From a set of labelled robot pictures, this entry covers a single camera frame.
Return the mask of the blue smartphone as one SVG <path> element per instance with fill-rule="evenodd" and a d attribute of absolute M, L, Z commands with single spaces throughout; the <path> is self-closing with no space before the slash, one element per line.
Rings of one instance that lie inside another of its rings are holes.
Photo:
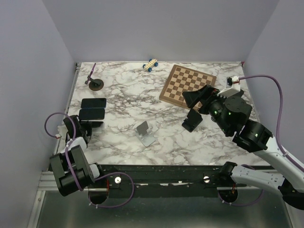
<path fill-rule="evenodd" d="M 81 102 L 81 108 L 106 108 L 106 98 L 84 98 Z"/>

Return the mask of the purple smartphone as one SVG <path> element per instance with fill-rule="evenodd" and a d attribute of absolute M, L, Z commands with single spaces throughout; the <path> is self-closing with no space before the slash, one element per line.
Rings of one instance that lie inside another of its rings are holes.
<path fill-rule="evenodd" d="M 87 85 L 87 84 L 89 83 L 89 81 L 91 80 L 91 76 L 92 76 L 92 74 L 93 74 L 93 72 L 94 72 L 95 66 L 96 66 L 96 63 L 94 63 L 94 65 L 93 65 L 93 67 L 92 67 L 92 69 L 91 69 L 90 74 L 87 76 L 87 79 L 86 79 L 86 81 L 85 81 L 85 84 L 86 84 L 86 85 Z"/>

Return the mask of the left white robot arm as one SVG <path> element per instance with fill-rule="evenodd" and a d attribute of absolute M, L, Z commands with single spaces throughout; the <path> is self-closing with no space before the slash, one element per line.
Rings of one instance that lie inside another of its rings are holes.
<path fill-rule="evenodd" d="M 81 121 L 77 115 L 66 116 L 63 120 L 66 145 L 63 151 L 50 157 L 50 166 L 57 188 L 62 196 L 93 185 L 102 187 L 105 175 L 96 163 L 89 164 L 84 150 L 87 148 L 94 128 L 102 126 L 102 121 Z"/>

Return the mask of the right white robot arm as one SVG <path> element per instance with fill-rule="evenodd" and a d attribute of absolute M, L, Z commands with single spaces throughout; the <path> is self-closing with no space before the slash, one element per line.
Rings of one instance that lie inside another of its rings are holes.
<path fill-rule="evenodd" d="M 261 123 L 250 120 L 252 106 L 243 98 L 240 86 L 219 91 L 205 85 L 197 91 L 182 92 L 190 109 L 182 126 L 192 132 L 202 121 L 202 115 L 210 115 L 226 137 L 245 151 L 268 162 L 277 174 L 251 170 L 233 162 L 226 162 L 218 180 L 224 186 L 245 184 L 277 193 L 285 203 L 303 210 L 303 164 L 296 164 L 294 156 L 279 148 L 276 138 Z"/>

